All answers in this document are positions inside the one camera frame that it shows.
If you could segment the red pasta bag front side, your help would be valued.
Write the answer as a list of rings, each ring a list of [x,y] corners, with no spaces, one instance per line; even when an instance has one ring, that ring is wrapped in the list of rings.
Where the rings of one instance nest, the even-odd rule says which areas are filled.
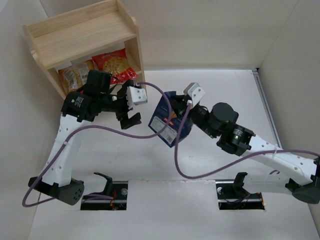
[[[121,84],[138,77],[129,64],[125,48],[95,55],[91,58],[100,71],[112,75],[111,85]]]

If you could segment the blue pasta box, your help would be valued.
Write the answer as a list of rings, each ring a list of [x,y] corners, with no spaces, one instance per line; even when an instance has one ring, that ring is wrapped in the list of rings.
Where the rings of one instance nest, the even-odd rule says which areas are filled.
[[[148,127],[154,132],[159,132],[167,123],[168,120],[168,105],[162,96],[151,116]],[[182,116],[177,117],[174,110],[171,111],[171,120],[165,130],[158,136],[168,147],[175,146],[178,129],[181,126]],[[193,123],[186,120],[182,126],[179,141],[184,140],[191,132]]]

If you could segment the red pasta bag label side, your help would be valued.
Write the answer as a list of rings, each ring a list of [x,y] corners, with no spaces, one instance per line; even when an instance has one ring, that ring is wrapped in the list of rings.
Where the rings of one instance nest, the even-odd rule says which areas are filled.
[[[74,92],[85,85],[87,83],[89,71],[95,69],[92,59],[59,69],[58,75],[66,94]]]

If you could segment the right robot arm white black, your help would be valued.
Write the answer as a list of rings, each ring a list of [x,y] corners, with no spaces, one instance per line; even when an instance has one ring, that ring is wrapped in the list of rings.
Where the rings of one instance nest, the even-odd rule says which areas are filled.
[[[182,122],[190,120],[224,152],[238,160],[221,168],[222,171],[246,159],[255,160],[273,171],[266,175],[239,172],[234,178],[234,189],[248,193],[282,193],[307,204],[320,202],[320,155],[306,150],[282,149],[252,130],[237,124],[239,114],[225,103],[216,103],[211,110],[200,104],[192,105],[187,96],[176,95],[171,106]]]

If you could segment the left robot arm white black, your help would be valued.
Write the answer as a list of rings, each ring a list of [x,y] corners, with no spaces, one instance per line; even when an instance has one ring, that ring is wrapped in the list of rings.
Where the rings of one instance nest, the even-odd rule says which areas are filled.
[[[146,90],[132,79],[123,83],[113,94],[112,79],[114,77],[110,73],[90,70],[86,83],[67,94],[49,159],[39,176],[29,179],[29,190],[36,190],[71,206],[88,194],[84,181],[72,178],[83,131],[92,127],[95,117],[101,112],[115,113],[123,130],[139,125],[140,113],[132,117],[128,113],[134,106],[148,101]]]

